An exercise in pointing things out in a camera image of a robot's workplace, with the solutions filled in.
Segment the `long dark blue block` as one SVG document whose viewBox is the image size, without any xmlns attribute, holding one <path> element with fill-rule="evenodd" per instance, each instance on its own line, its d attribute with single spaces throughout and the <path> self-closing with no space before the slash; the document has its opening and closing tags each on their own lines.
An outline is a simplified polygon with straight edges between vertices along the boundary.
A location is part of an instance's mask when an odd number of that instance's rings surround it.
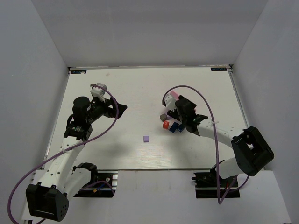
<svg viewBox="0 0 299 224">
<path fill-rule="evenodd" d="M 178 126 L 179 126 L 179 123 L 173 122 L 173 124 L 169 128 L 169 131 L 172 132 L 172 133 L 175 133 L 175 131 L 177 130 Z"/>
</svg>

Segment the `small dark blue block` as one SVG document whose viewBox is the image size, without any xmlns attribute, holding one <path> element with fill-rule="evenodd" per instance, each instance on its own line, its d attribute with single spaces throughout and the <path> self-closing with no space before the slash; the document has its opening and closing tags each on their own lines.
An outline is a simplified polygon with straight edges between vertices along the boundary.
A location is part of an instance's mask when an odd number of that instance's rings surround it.
<svg viewBox="0 0 299 224">
<path fill-rule="evenodd" d="M 184 131 L 185 127 L 181 124 L 178 126 L 177 130 L 181 133 L 182 131 Z"/>
</svg>

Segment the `olive grey wood cube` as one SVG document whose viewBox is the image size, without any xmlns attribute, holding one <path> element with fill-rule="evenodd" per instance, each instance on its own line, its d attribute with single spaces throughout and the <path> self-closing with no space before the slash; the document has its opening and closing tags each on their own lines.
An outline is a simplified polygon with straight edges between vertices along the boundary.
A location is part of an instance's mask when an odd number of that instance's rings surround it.
<svg viewBox="0 0 299 224">
<path fill-rule="evenodd" d="M 162 122 L 166 121 L 167 119 L 168 119 L 168 117 L 167 117 L 167 115 L 165 113 L 160 115 L 160 120 Z"/>
</svg>

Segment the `red letter wood cube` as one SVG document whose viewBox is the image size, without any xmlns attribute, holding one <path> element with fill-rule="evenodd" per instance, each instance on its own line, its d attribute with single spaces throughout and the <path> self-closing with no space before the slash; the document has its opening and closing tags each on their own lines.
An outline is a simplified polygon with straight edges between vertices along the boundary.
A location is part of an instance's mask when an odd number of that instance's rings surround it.
<svg viewBox="0 0 299 224">
<path fill-rule="evenodd" d="M 163 128 L 164 128 L 164 129 L 169 129 L 169 127 L 170 127 L 170 122 L 167 121 L 167 120 L 164 121 L 164 122 L 163 122 Z"/>
</svg>

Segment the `pink plastic box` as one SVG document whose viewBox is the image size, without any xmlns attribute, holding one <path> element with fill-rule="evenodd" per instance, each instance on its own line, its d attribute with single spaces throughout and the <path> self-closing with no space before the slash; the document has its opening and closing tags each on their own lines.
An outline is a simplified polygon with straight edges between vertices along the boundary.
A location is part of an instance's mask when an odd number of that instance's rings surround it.
<svg viewBox="0 0 299 224">
<path fill-rule="evenodd" d="M 173 97 L 173 98 L 176 98 L 178 99 L 179 95 L 175 92 L 175 91 L 171 91 L 170 92 L 170 95 Z"/>
</svg>

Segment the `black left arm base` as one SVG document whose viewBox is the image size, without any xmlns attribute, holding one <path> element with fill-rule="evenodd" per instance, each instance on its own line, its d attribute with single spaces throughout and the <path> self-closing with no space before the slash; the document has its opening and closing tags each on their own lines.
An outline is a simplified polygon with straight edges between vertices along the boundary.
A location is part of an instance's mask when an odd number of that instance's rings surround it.
<svg viewBox="0 0 299 224">
<path fill-rule="evenodd" d="M 92 163 L 80 163 L 72 168 L 72 174 L 76 171 L 88 170 L 90 174 L 89 182 L 83 186 L 74 197 L 82 198 L 112 198 L 113 191 L 116 192 L 118 173 L 117 171 L 99 171 Z"/>
</svg>

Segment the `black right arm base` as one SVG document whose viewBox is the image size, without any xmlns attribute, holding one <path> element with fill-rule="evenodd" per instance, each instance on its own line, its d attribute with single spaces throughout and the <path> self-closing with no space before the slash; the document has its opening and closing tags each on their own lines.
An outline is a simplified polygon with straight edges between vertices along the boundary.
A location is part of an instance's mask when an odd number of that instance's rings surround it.
<svg viewBox="0 0 299 224">
<path fill-rule="evenodd" d="M 225 192 L 233 182 L 234 177 L 227 179 L 220 178 L 220 199 L 223 198 Z M 210 172 L 195 172 L 192 177 L 195 184 L 195 193 L 197 199 L 217 199 L 217 183 L 216 177 Z M 226 194 L 226 198 L 240 198 L 238 181 L 235 180 L 232 187 Z"/>
</svg>

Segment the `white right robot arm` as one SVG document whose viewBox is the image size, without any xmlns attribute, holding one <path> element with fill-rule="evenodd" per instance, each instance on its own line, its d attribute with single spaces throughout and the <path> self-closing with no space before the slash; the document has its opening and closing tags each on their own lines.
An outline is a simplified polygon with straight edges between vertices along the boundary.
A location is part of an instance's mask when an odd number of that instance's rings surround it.
<svg viewBox="0 0 299 224">
<path fill-rule="evenodd" d="M 255 176 L 274 159 L 270 146 L 253 126 L 243 130 L 234 127 L 214 129 L 215 123 L 208 116 L 196 114 L 196 105 L 181 95 L 177 98 L 166 95 L 163 105 L 168 109 L 167 114 L 180 121 L 188 132 L 213 140 L 216 134 L 218 142 L 233 150 L 233 158 L 221 161 L 210 170 L 221 179 L 240 174 Z"/>
</svg>

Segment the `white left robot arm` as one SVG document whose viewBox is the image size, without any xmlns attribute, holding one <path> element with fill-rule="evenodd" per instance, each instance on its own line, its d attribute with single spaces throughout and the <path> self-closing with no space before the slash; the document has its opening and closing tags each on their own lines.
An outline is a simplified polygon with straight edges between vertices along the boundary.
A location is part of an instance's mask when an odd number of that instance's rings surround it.
<svg viewBox="0 0 299 224">
<path fill-rule="evenodd" d="M 73 101 L 72 114 L 67 120 L 66 131 L 58 157 L 37 184 L 26 189 L 26 199 L 30 215 L 60 222 L 64 219 L 70 200 L 80 189 L 96 179 L 96 165 L 81 163 L 71 168 L 89 139 L 92 123 L 102 116 L 120 118 L 127 109 L 110 99 L 78 97 Z"/>
</svg>

